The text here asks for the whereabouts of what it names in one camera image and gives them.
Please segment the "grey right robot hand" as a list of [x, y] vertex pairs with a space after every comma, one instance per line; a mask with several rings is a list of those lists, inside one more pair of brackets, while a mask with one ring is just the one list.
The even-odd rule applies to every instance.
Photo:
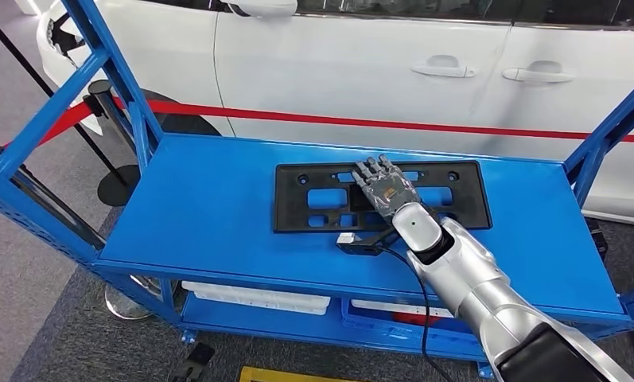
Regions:
[[374, 210], [388, 222], [404, 205], [421, 202], [403, 171], [384, 154], [357, 161], [351, 174]]

